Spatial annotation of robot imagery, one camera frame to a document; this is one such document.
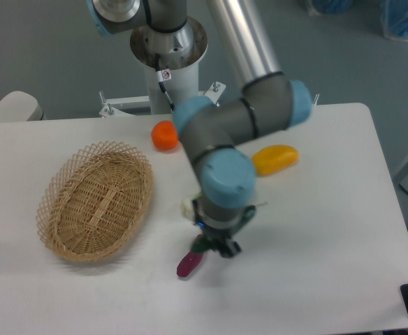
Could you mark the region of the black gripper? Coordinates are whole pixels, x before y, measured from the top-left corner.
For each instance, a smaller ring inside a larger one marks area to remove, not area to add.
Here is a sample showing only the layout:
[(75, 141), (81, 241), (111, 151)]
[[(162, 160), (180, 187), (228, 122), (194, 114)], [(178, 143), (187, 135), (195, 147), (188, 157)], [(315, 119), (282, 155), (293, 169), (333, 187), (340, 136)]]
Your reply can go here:
[(242, 252), (239, 244), (233, 239), (256, 214), (256, 206), (251, 204), (242, 209), (242, 211), (229, 221), (216, 221), (206, 216), (201, 210), (200, 198), (192, 200), (194, 211), (194, 225), (197, 226), (202, 235), (212, 240), (213, 250), (219, 250), (223, 258), (234, 258)]

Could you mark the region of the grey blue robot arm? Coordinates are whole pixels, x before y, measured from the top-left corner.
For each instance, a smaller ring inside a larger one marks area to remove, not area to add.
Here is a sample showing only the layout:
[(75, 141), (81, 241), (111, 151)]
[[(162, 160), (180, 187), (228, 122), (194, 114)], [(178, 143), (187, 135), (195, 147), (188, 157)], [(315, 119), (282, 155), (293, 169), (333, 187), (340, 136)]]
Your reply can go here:
[(153, 71), (149, 84), (166, 99), (160, 112), (173, 123), (194, 170), (201, 194), (192, 202), (202, 235), (191, 252), (240, 252), (234, 236), (254, 216), (250, 204), (256, 172), (238, 145), (304, 122), (312, 111), (307, 87), (284, 76), (253, 1), (209, 1), (208, 8), (233, 66), (242, 96), (215, 105), (197, 92), (196, 75), (167, 83), (165, 72), (196, 65), (207, 36), (190, 17), (186, 1), (89, 1), (103, 35), (131, 32), (131, 51)]

